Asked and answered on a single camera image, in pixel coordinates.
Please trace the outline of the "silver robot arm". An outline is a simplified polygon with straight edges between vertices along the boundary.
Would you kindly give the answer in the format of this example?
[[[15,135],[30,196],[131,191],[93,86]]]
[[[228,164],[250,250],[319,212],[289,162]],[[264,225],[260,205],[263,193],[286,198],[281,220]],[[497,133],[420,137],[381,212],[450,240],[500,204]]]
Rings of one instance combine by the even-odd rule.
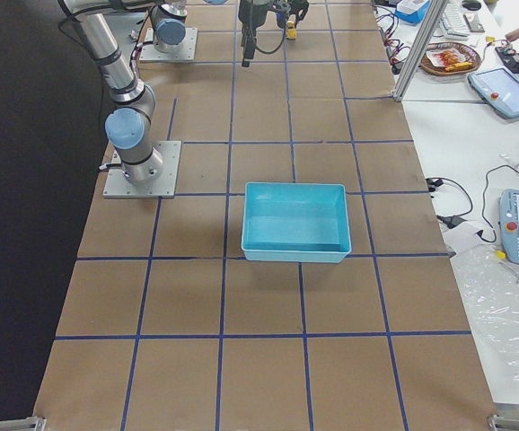
[[[242,25],[244,57],[252,58],[255,51],[271,55],[279,50],[284,39],[293,39],[297,24],[309,10],[308,1],[241,1],[238,20]],[[277,27],[283,36],[279,44],[266,51],[258,46],[257,29],[265,24],[268,13],[276,16]],[[154,44],[158,48],[179,46],[187,34],[185,20],[187,11],[184,1],[165,3],[149,13],[154,31]]]
[[[175,191],[181,142],[153,141],[149,138],[156,96],[139,77],[136,61],[126,59],[104,14],[108,11],[138,13],[155,25],[157,45],[178,45],[185,37],[182,9],[165,1],[60,1],[65,14],[85,50],[108,85],[116,109],[106,118],[104,129],[119,161],[107,166],[106,186],[127,185],[121,195],[171,196]]]

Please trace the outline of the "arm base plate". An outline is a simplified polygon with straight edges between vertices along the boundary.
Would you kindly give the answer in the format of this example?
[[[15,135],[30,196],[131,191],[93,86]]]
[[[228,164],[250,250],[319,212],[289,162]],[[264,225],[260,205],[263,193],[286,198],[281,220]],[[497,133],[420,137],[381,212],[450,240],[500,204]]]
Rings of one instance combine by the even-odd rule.
[[[102,195],[105,198],[174,198],[181,141],[157,141],[151,157],[138,165],[125,164],[114,150]]]
[[[192,62],[196,53],[198,38],[197,28],[187,28],[183,40],[176,45],[154,41],[154,30],[148,28],[143,38],[140,61],[147,63],[188,63]]]

